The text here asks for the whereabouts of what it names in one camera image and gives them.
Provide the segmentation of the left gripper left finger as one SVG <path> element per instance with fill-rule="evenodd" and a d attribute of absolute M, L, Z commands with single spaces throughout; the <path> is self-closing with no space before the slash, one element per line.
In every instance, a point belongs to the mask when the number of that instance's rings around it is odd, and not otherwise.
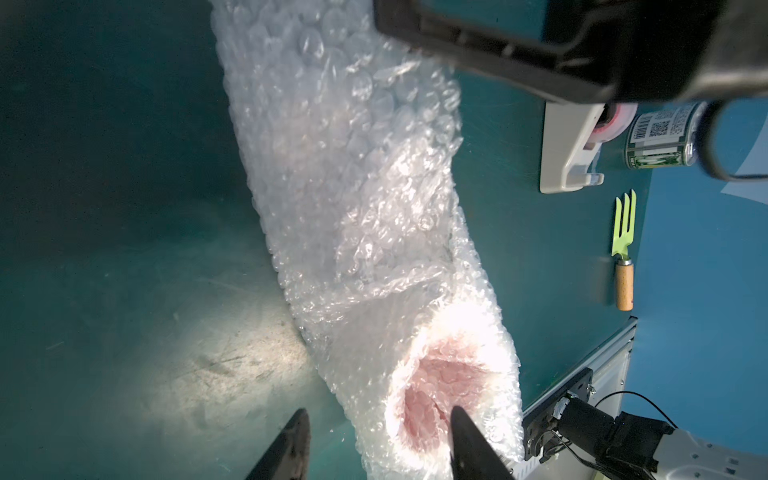
<path fill-rule="evenodd" d="M 310 418 L 297 409 L 251 469 L 246 480 L 305 480 L 310 460 Z"/>

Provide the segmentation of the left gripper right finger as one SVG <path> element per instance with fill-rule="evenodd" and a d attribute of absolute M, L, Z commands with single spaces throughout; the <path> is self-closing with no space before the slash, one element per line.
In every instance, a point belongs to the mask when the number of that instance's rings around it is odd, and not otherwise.
<path fill-rule="evenodd" d="M 454 406 L 450 416 L 451 469 L 455 480 L 513 480 L 467 412 Z"/>

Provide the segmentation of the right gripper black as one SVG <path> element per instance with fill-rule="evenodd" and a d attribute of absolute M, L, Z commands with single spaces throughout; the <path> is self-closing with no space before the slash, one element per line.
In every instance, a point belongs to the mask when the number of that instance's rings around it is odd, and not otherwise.
<path fill-rule="evenodd" d="M 764 1 L 555 1 L 540 40 L 376 1 L 376 29 L 417 50 L 577 104 L 767 94 Z"/>

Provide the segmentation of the white mug red inside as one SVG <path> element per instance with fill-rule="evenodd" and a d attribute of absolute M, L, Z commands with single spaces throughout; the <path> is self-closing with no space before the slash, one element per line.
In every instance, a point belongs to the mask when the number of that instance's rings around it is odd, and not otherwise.
<path fill-rule="evenodd" d="M 477 409 L 491 375 L 477 353 L 476 346 L 447 338 L 416 357 L 394 407 L 395 439 L 406 453 L 437 453 L 450 440 L 453 407 L 469 413 Z"/>

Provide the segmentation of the bubble wrap sheet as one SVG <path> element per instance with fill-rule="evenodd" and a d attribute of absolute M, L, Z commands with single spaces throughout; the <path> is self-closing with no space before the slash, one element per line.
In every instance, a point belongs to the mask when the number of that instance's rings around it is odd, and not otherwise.
<path fill-rule="evenodd" d="M 449 442 L 395 439 L 396 395 L 442 339 L 490 370 L 468 413 L 524 456 L 519 360 L 459 204 L 461 90 L 379 33 L 369 1 L 216 1 L 230 115 L 278 282 L 373 479 L 447 479 Z"/>

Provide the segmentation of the white tape dispenser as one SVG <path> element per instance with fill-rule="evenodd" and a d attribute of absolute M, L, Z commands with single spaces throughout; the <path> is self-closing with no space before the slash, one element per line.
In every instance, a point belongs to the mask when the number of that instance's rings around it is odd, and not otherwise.
<path fill-rule="evenodd" d="M 636 103 L 561 104 L 545 106 L 539 191 L 569 193 L 599 186 L 596 170 L 603 144 L 622 134 L 634 120 Z"/>

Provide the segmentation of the aluminium rail front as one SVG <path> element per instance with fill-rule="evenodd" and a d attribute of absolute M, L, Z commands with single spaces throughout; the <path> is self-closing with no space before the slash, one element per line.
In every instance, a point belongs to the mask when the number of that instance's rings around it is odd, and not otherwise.
<path fill-rule="evenodd" d="M 614 397 L 607 401 L 602 399 L 611 393 L 620 391 L 625 386 L 631 360 L 634 338 L 637 329 L 637 318 L 629 318 L 628 324 L 617 331 L 602 345 L 588 355 L 580 364 L 574 367 L 562 380 L 541 394 L 537 400 L 547 394 L 561 382 L 567 380 L 573 373 L 583 367 L 594 371 L 590 388 L 591 397 L 586 403 L 597 405 L 606 413 L 616 416 L 621 407 L 621 400 Z M 572 446 L 567 440 L 561 440 L 551 431 L 553 438 L 546 444 L 547 449 L 537 457 L 521 461 L 514 465 L 512 473 L 517 479 L 594 479 L 597 472 L 582 465 L 578 459 L 568 452 Z"/>

